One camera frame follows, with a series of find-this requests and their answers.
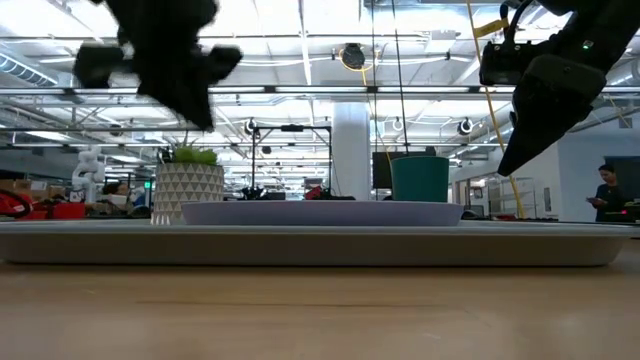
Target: teal cup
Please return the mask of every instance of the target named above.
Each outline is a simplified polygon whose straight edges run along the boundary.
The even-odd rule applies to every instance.
[[[403,157],[391,161],[393,200],[447,202],[449,159]]]

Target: green plant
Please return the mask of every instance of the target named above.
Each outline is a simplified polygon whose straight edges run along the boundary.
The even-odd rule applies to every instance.
[[[182,142],[176,140],[173,144],[171,144],[171,148],[173,149],[172,161],[174,163],[203,164],[211,166],[215,166],[218,164],[218,154],[216,154],[211,149],[194,147],[193,144],[198,139],[195,139],[191,143],[188,143],[188,137],[189,132],[187,132]]]

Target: man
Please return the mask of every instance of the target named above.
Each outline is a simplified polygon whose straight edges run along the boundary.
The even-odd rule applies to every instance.
[[[616,222],[619,219],[616,213],[621,213],[626,203],[618,188],[616,171],[608,164],[600,166],[598,171],[605,183],[598,186],[596,196],[587,198],[587,202],[598,211],[596,222]]]

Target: wooden table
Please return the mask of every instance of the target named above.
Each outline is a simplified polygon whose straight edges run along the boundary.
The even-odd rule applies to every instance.
[[[0,359],[638,359],[640,242],[608,268],[0,266]]]

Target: white pillar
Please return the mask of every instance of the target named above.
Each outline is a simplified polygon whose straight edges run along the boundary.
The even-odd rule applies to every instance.
[[[366,103],[333,105],[334,194],[369,200],[371,194],[371,149],[369,107]]]

